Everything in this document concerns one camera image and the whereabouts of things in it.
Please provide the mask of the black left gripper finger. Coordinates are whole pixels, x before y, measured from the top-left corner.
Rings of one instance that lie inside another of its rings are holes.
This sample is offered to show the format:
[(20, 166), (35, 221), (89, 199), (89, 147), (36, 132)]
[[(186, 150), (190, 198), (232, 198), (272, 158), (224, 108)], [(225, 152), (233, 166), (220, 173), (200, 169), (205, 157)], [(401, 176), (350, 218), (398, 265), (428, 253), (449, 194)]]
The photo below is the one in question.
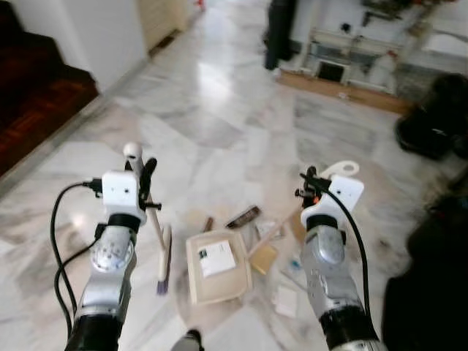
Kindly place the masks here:
[(140, 173), (140, 201), (147, 202), (151, 196), (151, 183), (153, 183), (153, 174), (158, 161), (151, 157), (143, 164), (143, 170)]

